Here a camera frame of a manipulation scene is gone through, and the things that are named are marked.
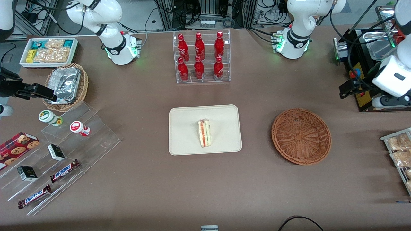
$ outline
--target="cookie box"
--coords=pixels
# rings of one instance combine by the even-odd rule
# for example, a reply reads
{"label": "cookie box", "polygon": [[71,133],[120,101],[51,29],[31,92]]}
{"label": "cookie box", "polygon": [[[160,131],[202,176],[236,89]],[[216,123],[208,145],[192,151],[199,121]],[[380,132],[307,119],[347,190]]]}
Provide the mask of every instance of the cookie box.
{"label": "cookie box", "polygon": [[[35,63],[35,62],[27,62],[26,58],[27,55],[30,55],[29,52],[32,49],[33,43],[39,40],[48,40],[48,39],[64,39],[64,40],[72,40],[73,43],[70,47],[69,57],[67,58],[66,62],[52,62],[52,63]],[[73,37],[49,37],[49,38],[33,38],[27,41],[26,47],[24,48],[23,55],[20,59],[20,65],[25,68],[51,68],[51,67],[59,67],[66,64],[70,64],[73,60],[74,54],[76,53],[78,41]]]}
{"label": "cookie box", "polygon": [[20,132],[0,145],[0,170],[35,148],[40,142],[37,137]]}

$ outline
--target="brown table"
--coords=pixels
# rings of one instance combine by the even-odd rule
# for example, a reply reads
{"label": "brown table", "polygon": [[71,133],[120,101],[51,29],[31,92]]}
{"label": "brown table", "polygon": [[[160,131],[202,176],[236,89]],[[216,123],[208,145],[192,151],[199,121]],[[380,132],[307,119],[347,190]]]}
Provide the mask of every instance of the brown table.
{"label": "brown table", "polygon": [[[172,33],[150,34],[142,57],[116,66],[97,37],[78,37],[77,63],[88,73],[86,102],[122,142],[36,216],[25,216],[0,195],[1,230],[277,230],[304,215],[325,230],[410,230],[406,190],[379,137],[410,127],[409,112],[359,113],[353,97],[340,100],[347,76],[333,61],[331,27],[315,29],[299,60],[273,54],[246,30],[231,30],[232,81],[180,86],[171,56]],[[22,68],[28,83],[43,83],[49,69]],[[1,142],[17,132],[37,134],[44,123],[39,99],[10,99],[0,121]],[[242,150],[172,156],[168,116],[174,107],[235,104]],[[274,118],[301,107],[330,128],[328,157],[298,166],[276,151]],[[315,230],[294,220],[283,230]]]}

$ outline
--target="wicker basket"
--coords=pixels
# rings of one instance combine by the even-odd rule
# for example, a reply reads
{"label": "wicker basket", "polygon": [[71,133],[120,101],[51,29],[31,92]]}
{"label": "wicker basket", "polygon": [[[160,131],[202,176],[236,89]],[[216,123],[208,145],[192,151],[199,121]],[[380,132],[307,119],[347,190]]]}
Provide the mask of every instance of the wicker basket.
{"label": "wicker basket", "polygon": [[280,154],[295,164],[317,164],[331,149],[331,133],[326,123],[305,109],[290,109],[278,115],[271,137]]}
{"label": "wicker basket", "polygon": [[[76,64],[76,63],[70,63],[61,67],[58,67],[57,69],[62,69],[62,68],[69,68],[69,67],[75,67],[81,70],[81,76],[80,76],[80,83],[79,83],[79,89],[77,90],[77,99],[74,103],[72,104],[49,104],[45,100],[43,100],[44,105],[54,111],[61,111],[61,112],[66,112],[70,108],[74,107],[75,105],[81,103],[85,95],[87,94],[87,87],[88,87],[88,76],[87,73],[84,71],[84,69]],[[46,80],[46,86],[48,86],[48,82],[50,81],[51,73],[48,75],[48,78]]]}

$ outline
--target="coca-cola bottle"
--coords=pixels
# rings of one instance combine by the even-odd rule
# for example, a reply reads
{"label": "coca-cola bottle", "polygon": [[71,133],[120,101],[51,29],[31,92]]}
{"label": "coca-cola bottle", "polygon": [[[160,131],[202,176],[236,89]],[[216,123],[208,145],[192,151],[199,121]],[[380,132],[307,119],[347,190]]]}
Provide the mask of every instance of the coca-cola bottle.
{"label": "coca-cola bottle", "polygon": [[190,60],[190,55],[188,54],[187,43],[184,41],[184,35],[179,34],[177,38],[178,38],[178,52],[180,53],[180,57],[182,57],[185,62],[188,62]]}
{"label": "coca-cola bottle", "polygon": [[214,79],[220,81],[223,77],[223,68],[224,65],[221,63],[221,56],[218,56],[214,64]]}
{"label": "coca-cola bottle", "polygon": [[178,61],[177,69],[178,69],[178,73],[180,75],[181,81],[187,82],[188,81],[187,65],[184,63],[184,60],[182,57],[178,57],[177,61]]}
{"label": "coca-cola bottle", "polygon": [[196,78],[201,80],[204,77],[204,64],[201,61],[199,55],[196,56],[196,63],[194,64],[194,69],[196,70]]}
{"label": "coca-cola bottle", "polygon": [[217,39],[214,43],[214,56],[217,58],[218,56],[223,56],[224,54],[224,40],[223,40],[223,32],[217,32]]}
{"label": "coca-cola bottle", "polygon": [[201,33],[196,33],[196,43],[194,44],[194,48],[196,49],[196,55],[200,56],[201,60],[204,60],[206,57],[206,51],[204,49],[204,42],[201,38]]}

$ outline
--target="small bottle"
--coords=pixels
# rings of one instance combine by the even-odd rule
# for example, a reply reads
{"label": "small bottle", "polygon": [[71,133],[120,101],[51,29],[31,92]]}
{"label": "small bottle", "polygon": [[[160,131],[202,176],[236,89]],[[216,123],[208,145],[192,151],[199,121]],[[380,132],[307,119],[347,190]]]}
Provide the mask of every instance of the small bottle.
{"label": "small bottle", "polygon": [[63,123],[63,118],[61,118],[58,115],[55,115],[50,110],[44,110],[44,111],[40,112],[39,120],[44,122],[44,123],[51,124],[55,127],[60,126]]}
{"label": "small bottle", "polygon": [[185,62],[190,60],[190,55],[188,54],[188,46],[187,43],[184,41],[183,34],[179,34],[178,38],[178,52],[180,53],[180,57],[184,59]]}
{"label": "small bottle", "polygon": [[90,135],[90,128],[85,126],[82,122],[80,121],[74,121],[70,125],[70,131],[74,133],[78,133],[82,136],[88,136]]}
{"label": "small bottle", "polygon": [[181,81],[187,82],[188,81],[187,65],[184,63],[184,60],[182,57],[178,57],[177,61],[178,61],[177,69],[178,69],[178,73],[180,75]]}
{"label": "small bottle", "polygon": [[201,60],[204,60],[206,57],[206,50],[200,32],[196,33],[196,43],[194,44],[194,48],[196,50],[196,55],[200,56]]}
{"label": "small bottle", "polygon": [[196,63],[194,64],[194,69],[196,70],[196,78],[198,80],[203,79],[203,77],[204,77],[204,64],[201,61],[201,57],[199,55],[196,56]]}
{"label": "small bottle", "polygon": [[221,56],[216,58],[216,62],[214,64],[214,79],[216,81],[220,81],[223,77],[223,68],[224,65],[221,62]]}
{"label": "small bottle", "polygon": [[217,39],[214,43],[214,56],[217,58],[218,56],[223,56],[224,54],[224,40],[223,40],[223,32],[217,32]]}

